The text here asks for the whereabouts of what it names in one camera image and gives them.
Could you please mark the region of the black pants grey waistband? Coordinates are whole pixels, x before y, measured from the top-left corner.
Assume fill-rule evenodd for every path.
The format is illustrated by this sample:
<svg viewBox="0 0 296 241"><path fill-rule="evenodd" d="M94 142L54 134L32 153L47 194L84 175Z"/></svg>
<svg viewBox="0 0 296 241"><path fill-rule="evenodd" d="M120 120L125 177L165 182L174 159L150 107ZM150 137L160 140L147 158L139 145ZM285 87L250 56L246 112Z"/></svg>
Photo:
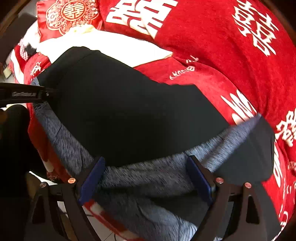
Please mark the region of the black pants grey waistband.
<svg viewBox="0 0 296 241"><path fill-rule="evenodd" d="M186 171L189 156L234 185L271 176L274 136L263 116L231 125L193 84L158 83L73 47L32 85L57 92L34 112L64 166L79 175L103 157L92 197L145 240L191 240L205 217L208 204Z"/></svg>

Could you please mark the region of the red gold embroidered pillow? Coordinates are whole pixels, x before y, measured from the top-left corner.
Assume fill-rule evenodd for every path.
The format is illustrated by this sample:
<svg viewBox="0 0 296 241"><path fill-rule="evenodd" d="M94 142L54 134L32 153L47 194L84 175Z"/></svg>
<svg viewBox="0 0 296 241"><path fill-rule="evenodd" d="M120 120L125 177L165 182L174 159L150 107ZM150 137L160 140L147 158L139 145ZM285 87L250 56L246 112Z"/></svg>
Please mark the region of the red gold embroidered pillow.
<svg viewBox="0 0 296 241"><path fill-rule="evenodd" d="M88 24L98 30L102 29L103 20L99 12L99 1L39 1L36 7L41 42L61 37L75 26Z"/></svg>

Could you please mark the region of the white cloth sheet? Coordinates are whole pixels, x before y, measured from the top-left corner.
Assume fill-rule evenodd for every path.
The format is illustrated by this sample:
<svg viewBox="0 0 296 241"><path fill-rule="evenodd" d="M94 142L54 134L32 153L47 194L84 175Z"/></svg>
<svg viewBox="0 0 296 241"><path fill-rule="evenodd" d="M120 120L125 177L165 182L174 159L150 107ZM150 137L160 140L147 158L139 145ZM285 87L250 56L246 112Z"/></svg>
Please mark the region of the white cloth sheet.
<svg viewBox="0 0 296 241"><path fill-rule="evenodd" d="M47 56L53 63L72 47L98 50L130 67L166 59L173 55L171 51L148 41L100 31L92 25L72 27L61 37L45 40L37 45L37 52Z"/></svg>

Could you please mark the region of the red blanket white characters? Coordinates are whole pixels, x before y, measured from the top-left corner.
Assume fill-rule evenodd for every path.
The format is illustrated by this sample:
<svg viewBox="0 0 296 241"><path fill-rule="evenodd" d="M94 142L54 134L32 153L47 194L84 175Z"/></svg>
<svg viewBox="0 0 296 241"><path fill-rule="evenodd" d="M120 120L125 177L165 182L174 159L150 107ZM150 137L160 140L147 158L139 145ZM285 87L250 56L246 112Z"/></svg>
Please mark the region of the red blanket white characters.
<svg viewBox="0 0 296 241"><path fill-rule="evenodd" d="M261 1L99 1L102 29L148 41L171 51L166 59L133 69L158 83L193 84L231 125L260 114L274 136L273 168L262 185L281 229L295 216L295 44L284 24ZM10 67L19 84L30 85L51 64L37 52L37 19L17 41ZM46 172L67 182L64 166L34 112L28 134ZM92 197L83 206L124 240L145 240Z"/></svg>

